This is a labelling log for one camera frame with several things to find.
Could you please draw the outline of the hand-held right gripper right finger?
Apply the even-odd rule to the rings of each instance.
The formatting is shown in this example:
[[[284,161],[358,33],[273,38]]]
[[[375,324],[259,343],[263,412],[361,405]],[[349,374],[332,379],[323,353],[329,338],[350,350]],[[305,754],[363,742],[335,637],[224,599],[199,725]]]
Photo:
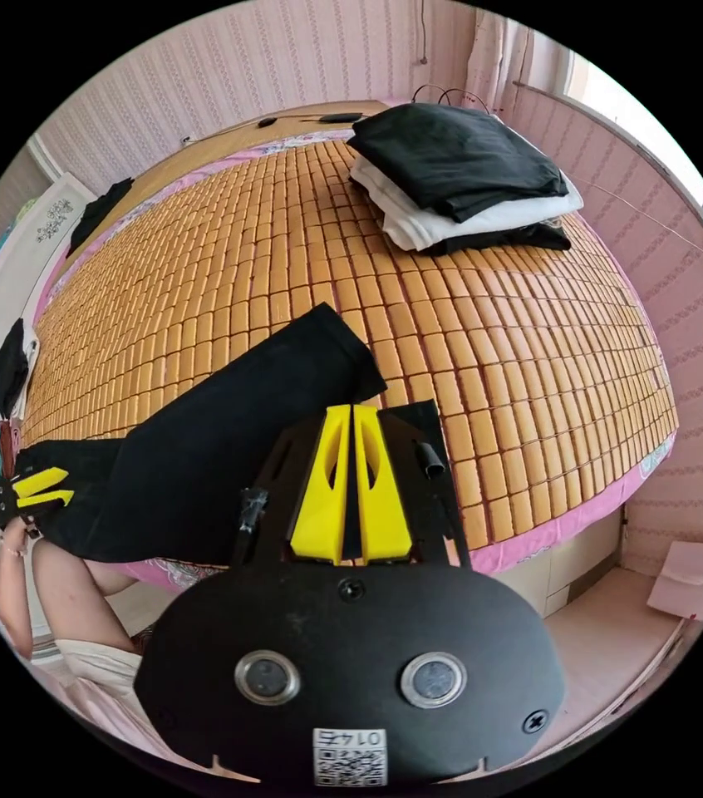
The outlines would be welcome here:
[[[353,407],[353,440],[362,559],[406,561],[412,538],[375,407]]]

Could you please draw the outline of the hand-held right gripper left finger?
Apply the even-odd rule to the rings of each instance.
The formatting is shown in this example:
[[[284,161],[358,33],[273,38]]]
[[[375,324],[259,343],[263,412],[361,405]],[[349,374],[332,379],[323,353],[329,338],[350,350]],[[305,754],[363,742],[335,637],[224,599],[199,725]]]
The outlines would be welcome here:
[[[340,564],[349,476],[350,407],[327,408],[291,535],[301,559]]]

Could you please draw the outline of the person's left hand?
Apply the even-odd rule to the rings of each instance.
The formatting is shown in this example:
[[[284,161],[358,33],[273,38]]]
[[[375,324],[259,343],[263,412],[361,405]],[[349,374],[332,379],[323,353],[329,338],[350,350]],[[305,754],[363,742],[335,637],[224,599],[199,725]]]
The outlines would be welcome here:
[[[31,522],[17,517],[8,522],[0,535],[1,546],[11,556],[23,558],[28,542],[41,536],[40,530]]]

